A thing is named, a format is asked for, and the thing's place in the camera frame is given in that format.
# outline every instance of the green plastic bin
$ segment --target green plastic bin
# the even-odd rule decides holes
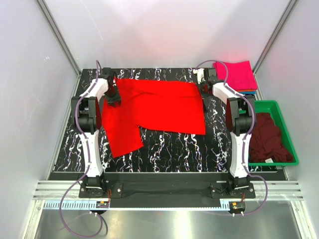
[[[270,113],[273,118],[275,125],[278,126],[281,130],[282,137],[281,140],[286,147],[286,149],[294,157],[292,163],[282,163],[282,162],[273,162],[273,163],[248,163],[249,166],[292,166],[299,163],[296,151],[294,149],[293,143],[290,139],[283,115],[281,114],[279,105],[276,101],[255,101],[256,113]]]

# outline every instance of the gray floor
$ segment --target gray floor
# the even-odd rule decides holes
[[[247,202],[247,210],[257,207]],[[77,233],[94,234],[100,226],[98,218],[85,211],[64,211],[66,222]],[[288,202],[267,202],[258,213],[230,217],[226,212],[165,212],[165,211],[108,211],[103,214],[108,234],[103,227],[97,239],[300,239],[300,233]],[[57,210],[44,210],[36,239],[73,239],[62,229]]]

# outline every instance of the white wall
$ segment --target white wall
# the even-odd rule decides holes
[[[319,235],[319,1],[299,1],[257,77],[266,99],[278,101],[299,157],[298,180]]]
[[[288,0],[46,0],[80,68],[254,65]]]
[[[2,0],[0,33],[0,237],[17,239],[76,76],[34,0]]]

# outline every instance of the red cloth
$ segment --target red cloth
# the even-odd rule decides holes
[[[227,83],[231,88],[236,91],[255,91],[258,89],[249,61],[224,63],[228,68]],[[214,63],[213,66],[216,69],[218,79],[225,80],[225,67],[219,62]]]
[[[292,162],[293,156],[281,142],[281,131],[275,126],[269,113],[258,113],[257,125],[249,143],[249,161],[264,163],[266,159],[276,162]]]
[[[187,82],[119,79],[121,106],[104,102],[102,124],[113,157],[143,146],[139,126],[152,130],[205,134],[203,102]]]

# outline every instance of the black marble table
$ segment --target black marble table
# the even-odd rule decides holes
[[[196,82],[191,68],[116,69],[122,79]],[[76,95],[90,85],[95,69],[84,69]],[[104,129],[99,149],[105,172],[224,172],[231,159],[231,137],[226,129],[226,106],[216,97],[205,97],[206,135],[153,131],[140,128],[144,147],[113,158]],[[276,171],[255,167],[251,171]],[[54,172],[83,172],[82,143],[69,119]]]

